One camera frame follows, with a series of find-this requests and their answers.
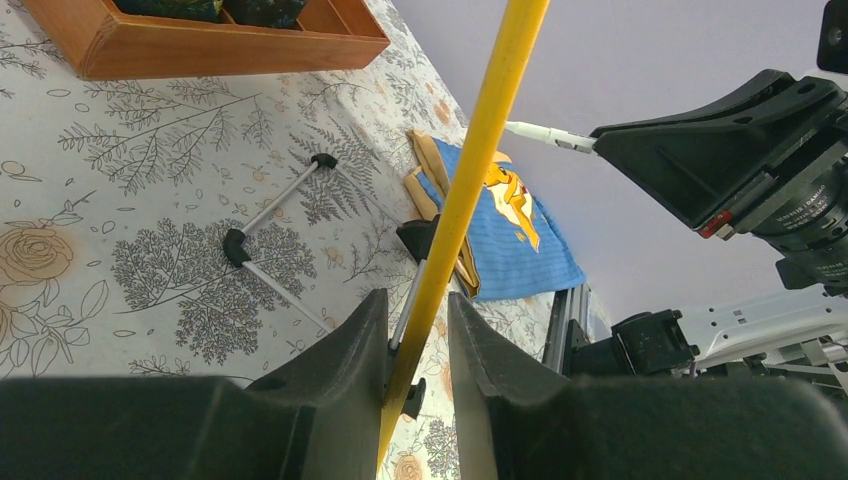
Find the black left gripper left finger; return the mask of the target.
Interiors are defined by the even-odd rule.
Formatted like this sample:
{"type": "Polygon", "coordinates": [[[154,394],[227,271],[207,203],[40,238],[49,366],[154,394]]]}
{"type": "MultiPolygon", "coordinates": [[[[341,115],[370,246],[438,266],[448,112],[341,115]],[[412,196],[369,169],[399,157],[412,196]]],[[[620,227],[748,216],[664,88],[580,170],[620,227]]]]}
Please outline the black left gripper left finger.
{"type": "Polygon", "coordinates": [[[388,295],[247,387],[223,377],[1,384],[5,479],[372,479],[388,295]]]}

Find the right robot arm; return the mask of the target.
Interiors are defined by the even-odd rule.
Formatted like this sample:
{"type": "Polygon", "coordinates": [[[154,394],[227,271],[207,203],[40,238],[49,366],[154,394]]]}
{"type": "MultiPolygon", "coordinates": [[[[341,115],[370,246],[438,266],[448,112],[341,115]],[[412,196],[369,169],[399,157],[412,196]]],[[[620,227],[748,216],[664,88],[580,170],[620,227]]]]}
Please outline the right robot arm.
{"type": "Polygon", "coordinates": [[[695,110],[595,128],[582,150],[704,239],[780,254],[781,294],[635,314],[590,342],[588,290],[555,296],[544,364],[567,377],[771,376],[847,392],[847,77],[766,69],[695,110]]]}

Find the yellow framed whiteboard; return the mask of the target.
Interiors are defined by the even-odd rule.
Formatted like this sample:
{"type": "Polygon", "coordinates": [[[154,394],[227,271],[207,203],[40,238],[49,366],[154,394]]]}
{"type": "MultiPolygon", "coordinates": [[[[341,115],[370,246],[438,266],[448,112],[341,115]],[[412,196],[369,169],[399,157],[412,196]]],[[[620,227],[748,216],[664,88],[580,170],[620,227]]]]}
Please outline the yellow framed whiteboard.
{"type": "Polygon", "coordinates": [[[483,181],[497,150],[543,24],[548,0],[509,1],[499,26],[418,292],[403,330],[381,412],[376,465],[381,466],[413,376],[467,234],[483,181]]]}

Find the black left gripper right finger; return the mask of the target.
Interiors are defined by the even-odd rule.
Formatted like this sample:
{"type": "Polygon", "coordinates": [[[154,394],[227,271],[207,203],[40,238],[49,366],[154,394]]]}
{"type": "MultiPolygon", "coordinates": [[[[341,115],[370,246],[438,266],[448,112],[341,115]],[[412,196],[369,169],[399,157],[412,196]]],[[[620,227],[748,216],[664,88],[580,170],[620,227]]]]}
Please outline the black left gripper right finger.
{"type": "Polygon", "coordinates": [[[465,479],[843,479],[847,425],[792,380],[561,376],[448,299],[465,479]]]}

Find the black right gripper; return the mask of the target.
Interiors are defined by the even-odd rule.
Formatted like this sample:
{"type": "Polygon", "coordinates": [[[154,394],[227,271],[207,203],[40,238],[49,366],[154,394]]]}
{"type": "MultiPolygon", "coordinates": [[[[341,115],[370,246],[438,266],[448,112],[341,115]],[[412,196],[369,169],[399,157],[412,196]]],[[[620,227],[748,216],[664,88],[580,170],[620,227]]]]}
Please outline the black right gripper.
{"type": "Polygon", "coordinates": [[[847,93],[766,69],[696,110],[595,128],[594,151],[703,238],[847,253],[847,93]]]}

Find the white green whiteboard marker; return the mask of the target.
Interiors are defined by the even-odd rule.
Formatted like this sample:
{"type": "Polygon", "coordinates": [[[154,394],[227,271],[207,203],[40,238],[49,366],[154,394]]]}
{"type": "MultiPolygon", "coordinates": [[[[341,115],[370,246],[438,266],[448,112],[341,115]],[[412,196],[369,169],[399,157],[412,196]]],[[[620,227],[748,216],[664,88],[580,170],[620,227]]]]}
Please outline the white green whiteboard marker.
{"type": "Polygon", "coordinates": [[[545,127],[520,121],[508,121],[505,130],[515,135],[554,145],[563,149],[592,155],[595,138],[574,134],[565,130],[545,127]]]}

